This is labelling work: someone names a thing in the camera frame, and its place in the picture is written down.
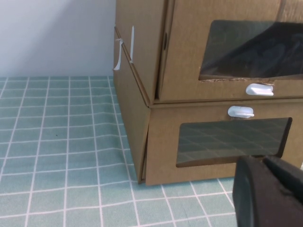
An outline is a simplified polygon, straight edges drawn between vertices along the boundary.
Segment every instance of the black object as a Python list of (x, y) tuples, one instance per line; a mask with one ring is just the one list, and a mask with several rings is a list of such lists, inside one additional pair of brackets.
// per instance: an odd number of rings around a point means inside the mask
[(303, 227), (303, 171), (277, 157), (239, 158), (232, 197), (238, 227)]

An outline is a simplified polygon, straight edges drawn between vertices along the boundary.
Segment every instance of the drawer window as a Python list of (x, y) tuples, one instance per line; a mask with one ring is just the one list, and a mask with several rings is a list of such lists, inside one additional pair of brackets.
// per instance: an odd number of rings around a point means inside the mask
[(299, 78), (303, 72), (303, 24), (212, 22), (200, 80)]
[(177, 167), (236, 162), (240, 156), (281, 157), (292, 118), (184, 123)]

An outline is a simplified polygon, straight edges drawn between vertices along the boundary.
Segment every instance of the white plastic handle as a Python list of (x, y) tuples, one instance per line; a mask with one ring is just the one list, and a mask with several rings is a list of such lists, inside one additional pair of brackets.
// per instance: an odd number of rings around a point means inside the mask
[(250, 84), (246, 88), (246, 94), (250, 96), (273, 96), (273, 86), (264, 84)]
[(239, 118), (250, 118), (255, 116), (254, 110), (250, 107), (244, 106), (231, 106), (228, 111), (230, 117), (239, 117)]

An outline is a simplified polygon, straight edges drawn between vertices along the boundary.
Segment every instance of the stacked cardboard boxes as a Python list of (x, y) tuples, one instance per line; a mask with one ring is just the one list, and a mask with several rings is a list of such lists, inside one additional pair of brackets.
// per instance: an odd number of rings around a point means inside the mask
[(303, 162), (302, 0), (117, 0), (114, 83), (138, 182)]

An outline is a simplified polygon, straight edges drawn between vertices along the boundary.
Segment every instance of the white wall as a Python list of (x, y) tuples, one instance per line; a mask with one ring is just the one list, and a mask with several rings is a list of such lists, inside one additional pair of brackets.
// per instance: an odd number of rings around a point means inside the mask
[(112, 75), (116, 0), (0, 0), (0, 77)]

